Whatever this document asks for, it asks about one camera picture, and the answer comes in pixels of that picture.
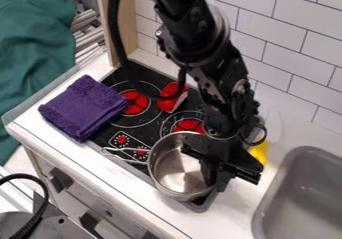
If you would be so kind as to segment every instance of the black stovetop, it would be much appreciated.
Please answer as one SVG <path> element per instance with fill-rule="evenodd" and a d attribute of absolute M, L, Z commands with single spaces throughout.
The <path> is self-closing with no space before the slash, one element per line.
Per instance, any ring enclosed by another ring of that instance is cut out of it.
<path fill-rule="evenodd" d="M 160 92 L 174 79 L 162 75 L 156 71 L 132 63 L 131 71 L 135 78 L 143 83 L 145 87 Z M 128 82 L 127 70 L 119 68 L 102 81 L 105 85 L 114 88 L 123 94 L 130 106 L 116 119 L 109 121 L 92 137 L 96 145 L 102 147 L 132 147 L 151 149 L 153 144 L 161 137 L 181 130 L 192 130 L 202 132 L 203 130 L 203 104 L 196 90 L 190 89 L 187 99 L 173 113 L 169 114 L 158 108 L 156 101 L 138 93 Z M 122 158 L 129 159 L 123 153 L 116 152 Z M 129 156 L 139 160 L 147 161 L 144 151 L 126 152 Z M 148 175 L 147 167 L 132 164 L 136 169 Z"/>

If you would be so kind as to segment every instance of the red object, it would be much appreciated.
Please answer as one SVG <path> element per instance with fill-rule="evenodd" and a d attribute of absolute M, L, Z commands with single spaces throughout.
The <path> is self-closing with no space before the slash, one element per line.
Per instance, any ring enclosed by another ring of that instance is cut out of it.
<path fill-rule="evenodd" d="M 146 155 L 146 150 L 139 150 L 137 152 L 137 154 L 138 154 L 138 156 L 144 156 L 144 155 Z"/>
<path fill-rule="evenodd" d="M 173 132 L 178 131 L 195 131 L 204 134 L 203 122 L 195 119 L 185 119 L 176 124 Z"/>
<path fill-rule="evenodd" d="M 129 106 L 123 111 L 125 115 L 138 115 L 142 113 L 150 104 L 149 98 L 141 95 L 135 90 L 125 91 L 121 95 L 129 102 Z"/>
<path fill-rule="evenodd" d="M 167 97 L 176 93 L 178 89 L 178 82 L 169 83 L 160 93 L 160 96 Z M 175 99 L 158 101 L 158 107 L 166 112 L 172 113 L 174 112 L 178 106 L 186 99 L 188 96 L 189 86 L 185 86 L 182 94 Z"/>
<path fill-rule="evenodd" d="M 123 135 L 118 136 L 116 140 L 119 144 L 125 144 L 127 142 L 127 138 Z"/>

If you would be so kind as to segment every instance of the pot handle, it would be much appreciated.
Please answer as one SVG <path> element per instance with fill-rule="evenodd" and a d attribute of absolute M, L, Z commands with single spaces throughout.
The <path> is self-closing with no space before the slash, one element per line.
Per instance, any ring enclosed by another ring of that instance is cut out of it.
<path fill-rule="evenodd" d="M 121 152 L 121 153 L 125 154 L 127 157 L 132 158 L 132 159 L 124 159 L 121 156 L 118 156 L 115 154 L 108 154 L 105 152 L 105 150 L 107 150 L 109 152 Z M 147 150 L 147 149 L 131 148 L 131 147 L 123 147 L 123 148 L 103 147 L 103 148 L 101 148 L 101 154 L 103 156 L 106 156 L 109 158 L 115 157 L 115 158 L 120 159 L 121 161 L 124 161 L 126 163 L 147 165 L 147 163 L 148 163 L 147 161 L 146 162 L 139 161 L 138 159 L 134 158 L 133 156 L 128 155 L 124 151 L 146 151 L 147 153 L 150 152 L 150 150 Z"/>

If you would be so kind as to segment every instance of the stainless steel pot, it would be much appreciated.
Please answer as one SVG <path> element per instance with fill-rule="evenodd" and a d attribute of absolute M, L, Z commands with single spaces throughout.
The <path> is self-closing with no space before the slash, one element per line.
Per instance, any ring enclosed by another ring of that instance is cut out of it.
<path fill-rule="evenodd" d="M 208 186 L 204 181 L 199 160 L 182 152 L 183 139 L 194 134 L 197 133 L 175 132 L 161 138 L 149 151 L 147 162 L 126 160 L 117 155 L 115 157 L 127 163 L 147 165 L 150 176 L 161 193 L 178 201 L 192 201 L 209 194 L 213 189 L 212 185 Z M 106 147 L 103 150 L 117 152 L 141 149 Z"/>

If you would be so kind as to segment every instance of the white countertop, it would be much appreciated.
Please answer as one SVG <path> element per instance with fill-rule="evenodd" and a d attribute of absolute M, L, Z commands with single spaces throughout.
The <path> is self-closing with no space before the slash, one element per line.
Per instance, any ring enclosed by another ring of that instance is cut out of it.
<path fill-rule="evenodd" d="M 169 61 L 137 49 L 132 59 L 176 76 L 177 67 Z M 281 161 L 292 149 L 314 146 L 342 157 L 342 137 L 331 131 L 295 118 L 282 116 L 262 103 L 262 115 L 269 128 L 268 164 L 259 186 L 240 179 L 232 180 L 204 213 L 195 213 L 184 205 L 162 196 L 154 187 L 112 163 L 87 145 L 65 137 L 48 124 L 37 111 L 77 78 L 88 74 L 101 80 L 112 71 L 104 55 L 83 69 L 24 114 L 7 125 L 9 132 L 37 154 L 62 165 L 68 172 L 89 183 L 101 195 L 124 207 L 151 227 L 173 238 L 252 239 L 251 219 Z"/>

